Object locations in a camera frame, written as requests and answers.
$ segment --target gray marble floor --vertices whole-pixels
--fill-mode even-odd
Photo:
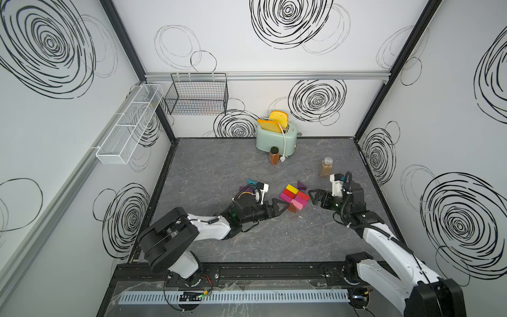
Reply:
[[[199,216],[221,212],[247,179],[269,184],[269,200],[298,180],[308,189],[331,190],[329,179],[318,176],[326,156],[334,160],[334,173],[352,172],[365,190],[368,209],[391,227],[351,139],[299,139],[295,153],[276,165],[269,164],[268,153],[255,148],[254,139],[181,139],[152,222],[178,206]],[[330,210],[311,203],[232,239],[196,241],[190,249],[203,262],[343,261],[361,251],[381,260],[353,230],[336,224]]]

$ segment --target black wire basket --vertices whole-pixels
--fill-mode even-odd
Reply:
[[[172,84],[165,95],[171,115],[219,115],[227,110],[227,75],[171,74]]]

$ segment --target bread slice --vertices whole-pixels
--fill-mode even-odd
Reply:
[[[263,128],[264,130],[268,130],[268,131],[272,131],[272,132],[277,132],[277,133],[282,133],[282,130],[280,129],[280,126],[274,120],[261,120],[261,119],[258,119],[257,122],[259,123],[259,125],[261,126],[261,128]]]
[[[286,114],[283,111],[275,110],[271,112],[271,114],[269,115],[269,119],[278,122],[282,126],[282,129],[284,130],[287,129],[288,127],[288,114]]]

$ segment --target pink block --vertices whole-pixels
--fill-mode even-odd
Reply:
[[[285,200],[286,202],[292,202],[292,200],[293,200],[292,198],[290,198],[289,196],[285,195],[284,193],[280,194],[280,199],[281,200]]]
[[[294,197],[294,200],[300,203],[303,207],[306,206],[307,201],[304,198],[296,196]]]
[[[294,207],[296,207],[298,210],[301,210],[303,209],[303,205],[301,205],[297,200],[292,200],[291,203],[294,205]]]

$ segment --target red wire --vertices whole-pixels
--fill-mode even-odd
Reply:
[[[202,276],[205,276],[207,279],[208,279],[208,282],[209,284],[211,285],[211,291],[213,290],[213,283],[211,282],[211,280],[209,279],[209,276],[206,275],[206,274],[203,274]]]

